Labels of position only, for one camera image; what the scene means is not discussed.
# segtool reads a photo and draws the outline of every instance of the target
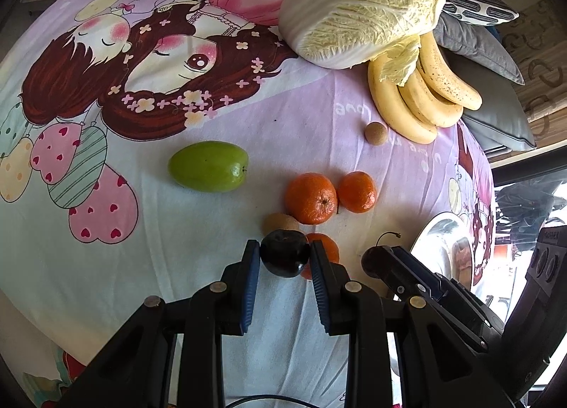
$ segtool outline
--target pink cheek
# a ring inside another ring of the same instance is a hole
[[[217,46],[213,43],[197,45],[195,54],[205,55],[209,58],[209,64],[214,63],[217,59]]]
[[[115,24],[110,30],[110,37],[113,41],[126,40],[130,35],[130,28],[126,23]]]
[[[100,22],[100,18],[92,18],[80,25],[81,29],[91,29]]]
[[[159,48],[160,51],[172,50],[184,44],[184,42],[185,38],[183,38],[183,35],[169,35],[160,40],[156,49]]]

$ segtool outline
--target metal screw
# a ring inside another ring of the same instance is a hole
[[[427,302],[421,296],[412,296],[409,303],[416,309],[423,309],[427,305]]]
[[[358,281],[347,281],[345,283],[345,289],[349,293],[358,293],[362,289],[362,285]]]
[[[209,286],[209,289],[213,292],[213,293],[222,293],[226,291],[226,283],[224,281],[216,281],[214,283],[211,283],[211,285]]]
[[[148,296],[144,299],[144,305],[146,307],[157,307],[162,302],[162,299],[159,296]]]

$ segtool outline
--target bed sheet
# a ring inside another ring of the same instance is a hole
[[[263,216],[283,210],[290,179],[310,171],[334,184],[366,171],[379,189],[372,211],[303,227],[336,241],[352,278],[384,292],[362,272],[364,251],[390,230],[402,237],[384,242],[410,248],[453,211],[470,228],[480,285],[494,202],[474,138],[458,123],[428,146],[393,130],[369,145],[364,126],[381,118],[366,66],[298,58],[277,31],[280,3],[58,0],[2,63],[0,289],[77,362],[146,296],[174,301],[218,280],[262,238]],[[248,152],[242,187],[203,194],[171,180],[169,157],[203,140]],[[309,281],[262,268],[249,333],[224,342],[228,399],[342,405],[348,340],[325,335]]]

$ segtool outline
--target metal bowl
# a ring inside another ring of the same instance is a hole
[[[472,286],[471,236],[458,216],[435,216],[421,231],[410,250],[430,271],[455,279],[469,291]]]

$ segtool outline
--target bunch of bananas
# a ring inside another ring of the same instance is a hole
[[[437,127],[453,126],[461,118],[463,107],[477,110],[483,103],[480,94],[447,66],[432,32],[421,36],[417,69],[404,86],[380,81],[387,61],[383,53],[369,63],[372,99],[382,119],[410,141],[433,142]]]

